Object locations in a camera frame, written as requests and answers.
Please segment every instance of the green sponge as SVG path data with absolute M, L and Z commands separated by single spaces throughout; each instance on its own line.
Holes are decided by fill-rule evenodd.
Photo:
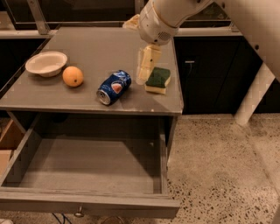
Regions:
M 149 79 L 145 83 L 145 90 L 148 92 L 165 94 L 166 87 L 170 82 L 170 79 L 171 76 L 169 69 L 155 67 L 152 70 Z

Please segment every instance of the soda can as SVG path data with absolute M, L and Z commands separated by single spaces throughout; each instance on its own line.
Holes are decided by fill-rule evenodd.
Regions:
M 130 75 L 123 70 L 112 73 L 98 88 L 96 94 L 105 105 L 117 101 L 131 84 Z

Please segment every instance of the terrazzo floor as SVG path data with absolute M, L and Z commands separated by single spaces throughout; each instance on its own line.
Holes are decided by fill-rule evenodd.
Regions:
M 231 115 L 181 116 L 168 162 L 168 189 L 180 201 L 175 219 L 124 222 L 279 224 L 280 114 L 253 115 L 245 127 Z M 66 216 L 72 223 L 104 221 Z M 0 218 L 15 224 L 58 223 L 49 213 L 0 211 Z

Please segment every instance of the bowl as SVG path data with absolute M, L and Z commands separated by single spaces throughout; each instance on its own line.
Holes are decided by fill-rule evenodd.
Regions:
M 28 59 L 25 68 L 29 73 L 52 77 L 59 74 L 66 63 L 67 56 L 62 52 L 41 52 Z

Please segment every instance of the orange fruit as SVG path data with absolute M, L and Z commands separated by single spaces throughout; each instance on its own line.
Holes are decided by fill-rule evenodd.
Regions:
M 82 71 L 76 66 L 68 66 L 62 74 L 63 81 L 69 87 L 78 87 L 84 80 Z

